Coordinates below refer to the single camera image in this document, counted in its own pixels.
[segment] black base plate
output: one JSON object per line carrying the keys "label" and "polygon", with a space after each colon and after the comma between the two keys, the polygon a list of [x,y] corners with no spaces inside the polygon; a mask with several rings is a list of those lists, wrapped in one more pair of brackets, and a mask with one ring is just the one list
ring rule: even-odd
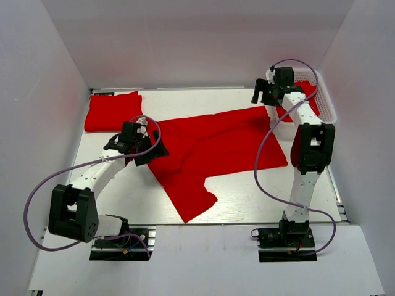
{"label": "black base plate", "polygon": [[259,247],[262,249],[272,249],[272,248],[298,248],[300,242],[302,242],[302,247],[304,248],[314,248],[314,237],[311,228],[309,228],[305,237],[299,241],[289,242],[285,244],[284,240],[280,237],[280,229],[276,228],[258,228],[258,240]]}
{"label": "black base plate", "polygon": [[[148,245],[149,231],[154,229],[149,228],[130,228],[129,232],[136,234],[138,236],[144,235],[143,241]],[[91,255],[89,257],[90,261],[148,261],[149,258],[143,246],[141,244],[133,248],[131,252],[126,254],[123,253],[124,250],[130,248],[138,242],[135,237],[127,237],[120,240],[103,240],[96,239],[94,246],[97,249],[92,249]]]}
{"label": "black base plate", "polygon": [[259,262],[311,262],[317,261],[316,254],[304,255],[310,253],[311,250],[296,250],[300,243],[302,248],[314,248],[314,237],[309,228],[307,234],[302,240],[296,240],[286,244],[280,237],[279,228],[258,228],[258,236],[256,238],[259,241]]}
{"label": "black base plate", "polygon": [[[148,245],[148,232],[150,229],[148,228],[130,228],[129,233],[134,233],[138,236],[144,235],[145,238],[143,241]],[[120,239],[118,240],[104,240],[104,239],[96,239],[94,242],[94,246],[99,249],[114,249],[114,248],[122,248],[122,250],[125,250],[132,245],[134,245],[137,242],[137,238],[135,237],[130,237],[125,238],[125,239]]]}

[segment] white wall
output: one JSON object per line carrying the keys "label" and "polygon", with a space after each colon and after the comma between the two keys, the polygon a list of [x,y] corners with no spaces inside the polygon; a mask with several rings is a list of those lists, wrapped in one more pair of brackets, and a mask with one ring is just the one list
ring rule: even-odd
{"label": "white wall", "polygon": [[43,0],[90,88],[253,86],[318,67],[353,0]]}
{"label": "white wall", "polygon": [[395,1],[356,0],[320,71],[338,124],[332,168],[386,295],[395,295]]}
{"label": "white wall", "polygon": [[[0,294],[25,295],[37,249],[23,207],[41,179],[70,165],[89,92],[41,1],[2,1],[0,28]],[[29,215],[37,238],[49,188]]]}

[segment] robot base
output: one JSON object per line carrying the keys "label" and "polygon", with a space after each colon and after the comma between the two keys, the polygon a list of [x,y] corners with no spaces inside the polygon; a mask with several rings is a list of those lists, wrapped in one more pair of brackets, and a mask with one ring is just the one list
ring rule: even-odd
{"label": "robot base", "polygon": [[304,255],[315,250],[315,242],[311,228],[302,239],[286,242],[279,228],[255,229],[259,241],[259,262],[307,262],[317,261],[316,254]]}

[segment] white panel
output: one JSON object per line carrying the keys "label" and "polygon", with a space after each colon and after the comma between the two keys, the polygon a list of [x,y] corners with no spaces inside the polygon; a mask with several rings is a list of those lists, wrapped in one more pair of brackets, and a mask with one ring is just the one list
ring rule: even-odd
{"label": "white panel", "polygon": [[318,67],[353,0],[43,0],[91,88],[252,86]]}
{"label": "white panel", "polygon": [[[23,207],[41,179],[72,162],[88,88],[41,1],[2,1],[0,28],[0,287],[25,295],[37,249]],[[30,209],[38,239],[53,185]]]}
{"label": "white panel", "polygon": [[[253,107],[253,92],[252,89],[189,89],[139,93],[143,96],[143,113],[159,121]],[[275,130],[288,159],[295,132],[292,123],[281,123]],[[113,135],[114,133],[83,133],[75,164],[95,159]],[[86,168],[73,171],[72,178],[82,175],[84,170]],[[294,168],[290,162],[286,167],[260,170],[258,176],[269,192],[289,200],[294,178]],[[217,196],[218,201],[189,223],[278,223],[285,209],[285,204],[272,200],[259,191],[251,171],[207,178],[205,187]],[[135,167],[134,163],[119,172],[104,188],[97,205],[100,214],[122,216],[132,224],[183,223],[149,168]],[[335,192],[326,172],[318,179],[311,207],[325,210],[336,221],[341,221]],[[329,221],[320,213],[310,213],[310,220]]]}
{"label": "white panel", "polygon": [[332,170],[395,295],[395,1],[356,0],[320,67],[338,116]]}
{"label": "white panel", "polygon": [[[383,289],[358,226],[340,226],[309,263],[259,263],[255,226],[158,226],[149,262],[89,261],[91,244],[40,252],[30,285],[63,295],[370,296]],[[322,245],[331,226],[314,226]],[[62,237],[45,242],[65,243]]]}

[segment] folded red cloth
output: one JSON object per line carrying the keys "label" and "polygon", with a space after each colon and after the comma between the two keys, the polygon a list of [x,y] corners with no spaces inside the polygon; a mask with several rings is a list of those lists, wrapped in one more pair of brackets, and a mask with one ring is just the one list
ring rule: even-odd
{"label": "folded red cloth", "polygon": [[[306,95],[306,97],[311,95],[315,90],[315,85],[310,85],[310,83],[308,81],[295,82],[295,85],[302,86],[302,89],[304,90],[304,94]],[[310,104],[311,109],[316,114],[316,116],[319,116],[320,110],[318,109],[317,102],[315,101],[315,96],[312,97],[311,99],[309,99],[309,104]],[[281,116],[283,116],[286,113],[285,109],[282,107],[277,107],[276,109],[277,109],[278,118],[280,118]],[[292,119],[288,115],[282,121],[283,122],[292,122]]]}
{"label": "folded red cloth", "polygon": [[141,101],[137,91],[118,96],[91,96],[85,131],[120,131],[123,122],[142,114]]}

